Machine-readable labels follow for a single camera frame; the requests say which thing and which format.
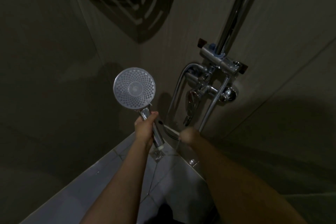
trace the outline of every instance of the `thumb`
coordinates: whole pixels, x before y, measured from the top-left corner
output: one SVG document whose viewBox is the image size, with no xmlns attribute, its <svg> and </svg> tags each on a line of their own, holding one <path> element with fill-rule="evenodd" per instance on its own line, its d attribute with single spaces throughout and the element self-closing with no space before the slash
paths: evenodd
<svg viewBox="0 0 336 224">
<path fill-rule="evenodd" d="M 152 124 L 158 115 L 159 115 L 159 112 L 152 112 L 152 114 L 146 119 L 146 122 L 148 122 L 149 124 Z"/>
</svg>

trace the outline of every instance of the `shower faucet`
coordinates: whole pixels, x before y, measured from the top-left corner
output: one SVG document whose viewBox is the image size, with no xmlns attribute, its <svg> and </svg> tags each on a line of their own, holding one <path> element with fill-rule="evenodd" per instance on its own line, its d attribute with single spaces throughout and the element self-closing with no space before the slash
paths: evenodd
<svg viewBox="0 0 336 224">
<path fill-rule="evenodd" d="M 169 113 L 173 108 L 181 82 L 184 78 L 193 86 L 193 88 L 186 94 L 185 107 L 187 115 L 183 122 L 185 126 L 190 124 L 202 98 L 204 98 L 205 95 L 210 95 L 212 97 L 212 101 L 199 126 L 200 132 L 203 130 L 213 108 L 218 102 L 226 103 L 237 98 L 238 92 L 234 86 L 232 86 L 232 83 L 238 73 L 245 73 L 248 66 L 240 61 L 235 61 L 227 57 L 227 54 L 229 53 L 252 1 L 253 0 L 235 0 L 218 44 L 208 44 L 207 41 L 199 39 L 197 45 L 201 49 L 199 54 L 209 63 L 209 65 L 189 63 L 184 67 L 177 81 L 165 121 L 167 121 Z M 218 89 L 212 86 L 213 74 L 217 70 L 220 70 L 225 75 L 225 79 Z M 168 136 L 177 139 L 177 137 L 168 133 L 165 127 L 164 130 Z"/>
</svg>

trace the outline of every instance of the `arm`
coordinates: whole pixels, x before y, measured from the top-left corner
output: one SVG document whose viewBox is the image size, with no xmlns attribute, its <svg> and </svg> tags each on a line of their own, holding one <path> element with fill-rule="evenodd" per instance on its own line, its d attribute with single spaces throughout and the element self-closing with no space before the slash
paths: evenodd
<svg viewBox="0 0 336 224">
<path fill-rule="evenodd" d="M 135 224 L 140 204 L 142 180 L 153 144 L 153 122 L 158 113 L 135 122 L 135 141 L 120 169 L 107 184 L 80 224 Z"/>
<path fill-rule="evenodd" d="M 180 134 L 196 152 L 222 220 L 229 223 L 306 224 L 296 210 L 263 180 L 231 161 L 194 128 Z"/>
</svg>

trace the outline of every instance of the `tile floor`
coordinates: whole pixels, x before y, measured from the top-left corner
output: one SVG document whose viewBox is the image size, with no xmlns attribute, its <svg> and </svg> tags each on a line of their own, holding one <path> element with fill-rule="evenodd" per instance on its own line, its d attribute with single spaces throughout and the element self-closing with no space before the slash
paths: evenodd
<svg viewBox="0 0 336 224">
<path fill-rule="evenodd" d="M 133 141 L 131 134 L 22 224 L 79 223 L 119 169 Z M 167 143 L 163 152 L 165 156 L 159 163 L 148 157 L 137 223 L 155 216 L 164 202 L 172 208 L 174 219 L 186 224 L 202 223 L 213 206 L 205 181 Z"/>
</svg>

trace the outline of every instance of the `round shower head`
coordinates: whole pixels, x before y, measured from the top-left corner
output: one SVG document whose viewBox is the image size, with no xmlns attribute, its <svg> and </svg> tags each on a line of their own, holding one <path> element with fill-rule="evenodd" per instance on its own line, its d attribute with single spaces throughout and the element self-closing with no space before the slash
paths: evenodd
<svg viewBox="0 0 336 224">
<path fill-rule="evenodd" d="M 154 98 L 155 82 L 144 69 L 131 67 L 115 78 L 113 92 L 122 106 L 134 110 L 142 109 Z"/>
</svg>

